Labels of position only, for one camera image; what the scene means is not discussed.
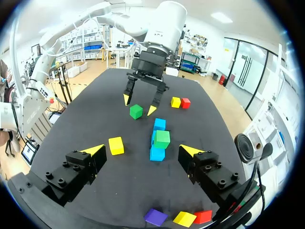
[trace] ceiling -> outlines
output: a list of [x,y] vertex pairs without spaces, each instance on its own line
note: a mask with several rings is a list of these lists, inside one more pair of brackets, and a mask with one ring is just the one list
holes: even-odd
[[[125,7],[124,0],[107,0],[113,8]],[[156,8],[163,0],[142,0],[140,4],[129,6]],[[188,16],[200,19],[224,32],[238,33],[255,37],[277,45],[280,42],[280,32],[273,19],[256,0],[176,0],[186,7]],[[39,33],[44,28],[58,25],[63,18],[79,13],[88,7],[103,2],[102,0],[30,0],[21,10],[17,43],[25,43],[42,36]],[[211,13],[222,12],[233,23],[223,24],[211,17]],[[0,52],[9,46],[9,32],[4,33]]]

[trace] white machine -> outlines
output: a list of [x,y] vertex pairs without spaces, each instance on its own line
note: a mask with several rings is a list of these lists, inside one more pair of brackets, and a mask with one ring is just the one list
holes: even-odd
[[[51,129],[51,123],[44,111],[55,100],[54,94],[44,85],[51,64],[61,48],[59,38],[89,20],[94,20],[96,23],[109,24],[132,36],[141,45],[150,50],[147,53],[151,54],[153,58],[154,56],[159,57],[158,53],[166,56],[173,53],[183,30],[187,10],[180,3],[165,1],[159,5],[154,14],[155,17],[152,18],[149,24],[141,24],[141,20],[135,21],[126,14],[113,13],[108,2],[99,3],[88,8],[84,13],[78,15],[74,22],[59,26],[57,29],[48,31],[43,35],[40,40],[40,46],[44,52],[37,60],[27,86],[22,84],[16,64],[15,33],[18,25],[18,19],[16,19],[12,25],[10,55],[18,99],[17,104],[14,106],[9,103],[0,103],[0,127],[18,131],[23,137],[30,133],[38,144],[42,143]],[[149,58],[148,60],[141,60],[140,57],[138,62],[143,61],[148,62]],[[152,77],[156,76],[156,74],[152,73],[150,76],[150,79],[156,80]]]

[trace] green cube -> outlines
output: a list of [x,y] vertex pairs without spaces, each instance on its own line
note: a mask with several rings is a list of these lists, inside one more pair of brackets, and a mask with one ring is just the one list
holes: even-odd
[[141,108],[138,104],[133,105],[132,107],[130,107],[129,114],[134,119],[138,119],[143,114],[143,108]]
[[157,130],[154,136],[153,144],[155,148],[166,149],[171,142],[170,132]]

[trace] red fire extinguisher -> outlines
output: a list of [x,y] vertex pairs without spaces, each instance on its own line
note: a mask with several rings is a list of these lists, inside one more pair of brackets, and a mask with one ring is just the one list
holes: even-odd
[[220,77],[220,80],[219,80],[219,84],[220,85],[223,85],[224,84],[224,80],[225,80],[225,76],[222,74],[222,76]]

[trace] red cube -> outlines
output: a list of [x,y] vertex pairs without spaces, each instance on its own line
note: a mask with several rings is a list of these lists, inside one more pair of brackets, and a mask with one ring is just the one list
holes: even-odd
[[190,105],[191,105],[191,101],[189,99],[187,99],[187,98],[181,99],[181,107],[183,109],[188,109],[190,107]]
[[195,224],[202,224],[212,220],[212,210],[195,212],[194,215],[197,216],[194,221]]

